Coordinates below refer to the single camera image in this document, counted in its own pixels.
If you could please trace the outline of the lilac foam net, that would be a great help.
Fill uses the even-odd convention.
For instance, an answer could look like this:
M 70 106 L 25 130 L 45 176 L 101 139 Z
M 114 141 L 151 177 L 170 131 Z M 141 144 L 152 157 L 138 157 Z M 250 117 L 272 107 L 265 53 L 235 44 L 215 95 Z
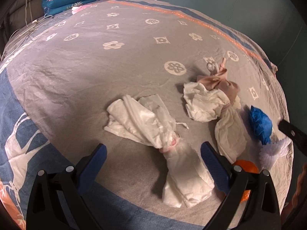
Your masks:
M 263 145 L 259 153 L 261 168 L 270 171 L 280 157 L 287 155 L 288 145 L 291 143 L 292 140 L 285 137 L 275 143 Z

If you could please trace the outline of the blue wrapper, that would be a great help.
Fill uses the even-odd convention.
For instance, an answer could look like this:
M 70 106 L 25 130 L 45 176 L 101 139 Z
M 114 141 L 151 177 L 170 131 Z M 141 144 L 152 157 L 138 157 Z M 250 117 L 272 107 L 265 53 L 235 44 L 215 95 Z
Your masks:
M 266 115 L 261 109 L 251 106 L 249 122 L 254 136 L 262 143 L 262 145 L 272 143 L 271 134 L 273 124 L 268 115 Z

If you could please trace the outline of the white tissue pink cloth bundle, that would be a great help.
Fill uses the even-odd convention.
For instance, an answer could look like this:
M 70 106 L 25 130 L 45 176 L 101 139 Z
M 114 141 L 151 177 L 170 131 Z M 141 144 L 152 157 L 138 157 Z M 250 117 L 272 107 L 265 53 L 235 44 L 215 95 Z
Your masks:
M 188 116 L 198 122 L 217 120 L 214 135 L 219 153 L 234 163 L 245 151 L 245 128 L 237 108 L 220 89 L 207 90 L 201 83 L 185 83 L 183 98 Z

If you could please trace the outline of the pink cloth bundle with loop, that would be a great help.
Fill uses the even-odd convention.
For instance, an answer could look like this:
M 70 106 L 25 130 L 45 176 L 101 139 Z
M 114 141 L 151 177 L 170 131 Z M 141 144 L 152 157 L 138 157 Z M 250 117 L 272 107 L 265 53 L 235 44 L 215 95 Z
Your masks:
M 210 75 L 198 75 L 196 81 L 205 86 L 207 90 L 219 89 L 223 91 L 231 105 L 234 105 L 237 95 L 240 92 L 239 85 L 228 80 L 228 70 L 225 68 L 226 58 L 222 59 L 220 64 L 216 62 L 208 62 L 207 69 L 210 72 Z

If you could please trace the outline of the grey patterned bed cover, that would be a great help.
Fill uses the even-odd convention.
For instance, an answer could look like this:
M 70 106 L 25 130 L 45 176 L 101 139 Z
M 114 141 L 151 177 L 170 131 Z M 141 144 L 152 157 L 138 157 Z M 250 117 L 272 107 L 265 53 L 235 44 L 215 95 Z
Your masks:
M 1 63 L 1 201 L 20 229 L 35 176 L 55 173 L 99 143 L 107 160 L 84 199 L 108 229 L 202 229 L 217 191 L 192 208 L 161 199 L 167 165 L 153 149 L 104 130 L 107 106 L 125 94 L 158 94 L 193 148 L 215 145 L 214 123 L 188 118 L 183 85 L 227 58 L 243 108 L 288 117 L 284 92 L 251 39 L 206 15 L 154 0 L 98 2 L 45 19 Z

